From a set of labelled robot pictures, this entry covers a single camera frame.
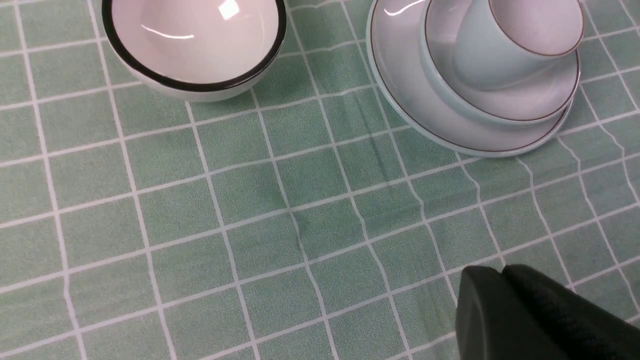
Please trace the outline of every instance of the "bowl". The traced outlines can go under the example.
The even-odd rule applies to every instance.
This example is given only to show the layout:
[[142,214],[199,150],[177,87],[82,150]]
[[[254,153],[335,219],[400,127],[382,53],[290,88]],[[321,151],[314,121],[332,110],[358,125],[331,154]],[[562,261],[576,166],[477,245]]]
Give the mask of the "bowl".
[[476,90],[460,81],[453,52],[472,0],[430,0],[419,26],[420,63],[435,92],[468,118],[523,126],[555,118],[569,105],[580,79],[577,51],[557,59],[533,78],[498,90]]
[[114,52],[150,88],[221,101],[256,85],[285,37],[284,0],[103,0]]

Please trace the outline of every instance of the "small saucer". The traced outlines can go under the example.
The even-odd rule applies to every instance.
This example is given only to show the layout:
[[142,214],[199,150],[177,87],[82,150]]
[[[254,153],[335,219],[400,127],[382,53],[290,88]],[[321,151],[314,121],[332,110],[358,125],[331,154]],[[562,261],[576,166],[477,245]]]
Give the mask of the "small saucer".
[[573,98],[580,78],[577,51],[558,59],[535,76],[499,90],[480,91],[458,79],[453,69],[455,41],[462,20],[473,0],[431,0],[426,4],[421,44],[422,56],[430,56],[437,72],[448,86],[441,94],[450,106],[473,106],[478,110],[512,122],[547,120],[559,113]]
[[454,151],[505,158],[531,151],[551,139],[562,114],[524,127],[468,119],[441,100],[422,72],[418,54],[424,1],[377,0],[367,21],[367,54],[380,90],[402,118],[430,140]]

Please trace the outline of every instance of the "tablecloth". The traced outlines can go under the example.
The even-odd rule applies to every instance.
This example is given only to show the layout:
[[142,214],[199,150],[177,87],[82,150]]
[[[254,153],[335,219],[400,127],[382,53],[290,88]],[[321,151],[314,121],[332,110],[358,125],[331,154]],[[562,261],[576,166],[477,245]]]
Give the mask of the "tablecloth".
[[640,2],[583,3],[570,118],[506,160],[394,113],[370,5],[288,0],[267,77],[190,104],[119,64],[98,0],[0,0],[0,358],[455,359],[469,264],[638,324]]

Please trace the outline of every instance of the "cup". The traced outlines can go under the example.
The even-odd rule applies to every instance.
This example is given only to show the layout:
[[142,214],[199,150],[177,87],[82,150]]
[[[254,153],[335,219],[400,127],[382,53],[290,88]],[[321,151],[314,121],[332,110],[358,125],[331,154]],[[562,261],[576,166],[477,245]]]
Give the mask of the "cup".
[[529,79],[582,40],[578,0],[473,0],[453,53],[459,80],[495,90]]

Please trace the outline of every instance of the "ceramic dish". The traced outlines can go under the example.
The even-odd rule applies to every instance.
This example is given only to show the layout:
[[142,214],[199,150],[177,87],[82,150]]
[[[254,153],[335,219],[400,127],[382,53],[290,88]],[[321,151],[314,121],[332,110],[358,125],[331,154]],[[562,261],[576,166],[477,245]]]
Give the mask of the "ceramic dish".
[[480,91],[458,79],[452,57],[460,25],[472,2],[431,0],[424,7],[420,22],[420,60],[436,93],[462,115],[486,122],[527,125],[561,113],[578,87],[577,51],[557,59],[536,76],[507,88]]
[[367,54],[380,90],[398,114],[430,140],[471,156],[516,156],[551,139],[571,104],[546,122],[503,126],[464,117],[439,98],[420,65],[422,6],[422,1],[377,0],[369,12]]
[[166,95],[219,101],[247,91],[284,41],[284,0],[103,0],[117,56]]

